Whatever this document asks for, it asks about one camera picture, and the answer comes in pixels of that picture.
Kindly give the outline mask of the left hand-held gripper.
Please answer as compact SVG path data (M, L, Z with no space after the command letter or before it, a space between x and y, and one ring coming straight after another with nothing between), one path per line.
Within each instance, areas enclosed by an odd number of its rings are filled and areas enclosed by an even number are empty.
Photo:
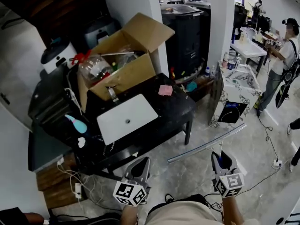
M147 199L150 186L150 158L144 157L128 166L121 181L117 181L113 197L121 204L137 207Z

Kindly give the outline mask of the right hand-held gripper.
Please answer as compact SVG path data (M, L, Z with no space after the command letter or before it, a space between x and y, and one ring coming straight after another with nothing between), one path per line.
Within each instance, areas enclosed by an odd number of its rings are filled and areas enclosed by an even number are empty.
M244 174L237 166L235 157L224 150L220 156L213 151L211 163L215 173L212 179L215 191L219 192L222 198L238 195L244 187L245 181Z

